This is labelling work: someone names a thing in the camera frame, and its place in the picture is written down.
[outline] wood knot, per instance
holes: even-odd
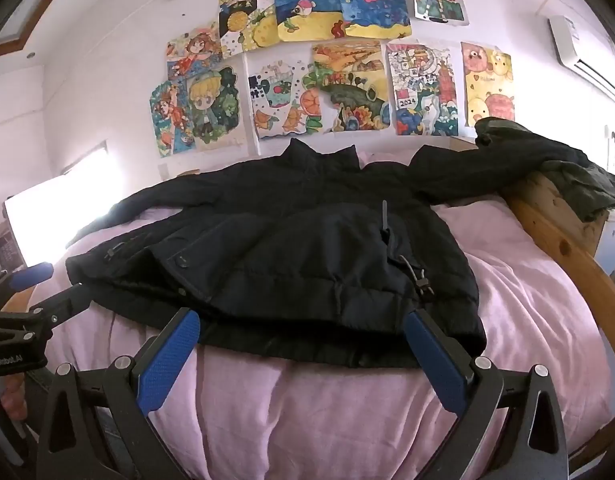
[[[572,247],[569,245],[567,240],[561,240],[558,245],[558,250],[561,251],[563,256],[569,256],[572,253]]]

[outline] bright window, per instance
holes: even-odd
[[[120,199],[118,171],[104,146],[65,174],[6,200],[12,233],[26,265],[56,263],[76,232]]]

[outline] silver bolt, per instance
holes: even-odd
[[[63,363],[57,368],[57,375],[67,375],[70,373],[70,370],[72,370],[72,365],[70,363]]]
[[[489,370],[492,368],[492,362],[487,358],[479,355],[476,359],[474,359],[474,364],[481,368],[481,370]]]
[[[534,371],[537,373],[537,375],[540,375],[541,377],[547,377],[547,374],[549,373],[547,371],[547,367],[543,365],[536,365],[534,367]]]
[[[116,366],[119,370],[124,370],[125,368],[130,366],[131,362],[132,360],[127,357],[127,355],[123,355],[114,362],[114,366]]]

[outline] pink bedsheet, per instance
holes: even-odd
[[[437,212],[478,282],[484,355],[499,368],[549,368],[568,448],[575,449],[610,418],[609,367],[583,298],[504,202]],[[169,213],[147,212],[91,234],[66,256]],[[32,304],[68,286],[62,260]],[[54,330],[48,366],[107,367],[155,333],[93,304]],[[487,463],[503,422],[499,412],[469,478]],[[185,470],[212,480],[412,480],[454,421],[420,370],[350,370],[209,347],[192,353],[165,405],[150,417]]]

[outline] white air conditioner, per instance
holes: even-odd
[[[615,101],[615,52],[609,40],[565,16],[549,19],[561,64],[587,79]]]

